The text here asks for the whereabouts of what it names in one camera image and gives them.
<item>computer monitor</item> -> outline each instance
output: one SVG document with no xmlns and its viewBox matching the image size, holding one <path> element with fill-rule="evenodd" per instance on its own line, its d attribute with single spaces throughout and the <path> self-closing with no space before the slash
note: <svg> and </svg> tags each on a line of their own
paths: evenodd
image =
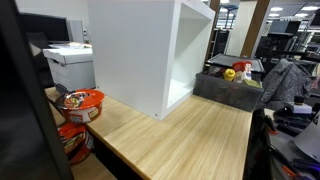
<svg viewBox="0 0 320 180">
<path fill-rule="evenodd" d="M 320 26 L 320 9 L 315 11 L 315 16 L 310 24 L 311 26 Z"/>
<path fill-rule="evenodd" d="M 40 14 L 20 13 L 24 30 L 28 33 L 43 32 L 49 41 L 69 41 L 67 19 Z"/>
</svg>

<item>desk surface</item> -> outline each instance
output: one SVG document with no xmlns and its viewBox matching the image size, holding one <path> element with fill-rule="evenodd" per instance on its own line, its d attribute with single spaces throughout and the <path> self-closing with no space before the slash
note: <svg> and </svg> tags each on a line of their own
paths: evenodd
<svg viewBox="0 0 320 180">
<path fill-rule="evenodd" d="M 46 92 L 59 96 L 54 88 Z M 242 179 L 251 116 L 191 96 L 157 121 L 105 97 L 87 127 L 145 179 Z"/>
</svg>

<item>wall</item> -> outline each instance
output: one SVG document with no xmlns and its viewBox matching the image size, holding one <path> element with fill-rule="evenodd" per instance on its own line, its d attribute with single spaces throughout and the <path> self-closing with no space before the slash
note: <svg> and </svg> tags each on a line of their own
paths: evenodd
<svg viewBox="0 0 320 180">
<path fill-rule="evenodd" d="M 81 20 L 89 28 L 87 0 L 16 0 L 20 12 L 66 17 Z"/>
<path fill-rule="evenodd" d="M 235 25 L 229 35 L 227 55 L 240 56 L 256 4 L 257 1 L 240 2 Z"/>
</svg>

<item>white cabinet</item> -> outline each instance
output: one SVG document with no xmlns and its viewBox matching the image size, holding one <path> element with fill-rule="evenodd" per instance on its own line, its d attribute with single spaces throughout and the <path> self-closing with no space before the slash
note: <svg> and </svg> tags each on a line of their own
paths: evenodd
<svg viewBox="0 0 320 180">
<path fill-rule="evenodd" d="M 90 0 L 97 87 L 162 120 L 192 94 L 215 12 L 200 0 Z"/>
</svg>

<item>black frame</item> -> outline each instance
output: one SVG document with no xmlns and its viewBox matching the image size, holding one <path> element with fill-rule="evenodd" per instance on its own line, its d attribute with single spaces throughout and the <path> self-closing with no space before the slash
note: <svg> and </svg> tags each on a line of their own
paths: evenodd
<svg viewBox="0 0 320 180">
<path fill-rule="evenodd" d="M 33 114 L 37 118 L 37 123 L 50 149 L 60 178 L 73 179 L 46 94 L 40 85 L 40 78 L 32 63 L 26 34 L 22 31 L 18 16 L 19 12 L 15 1 L 0 1 L 0 35 L 4 40 L 2 43 L 10 54 L 10 58 L 2 60 L 11 60 L 18 72 L 18 77 L 23 83 L 21 88 L 27 94 L 28 103 L 32 105 Z"/>
</svg>

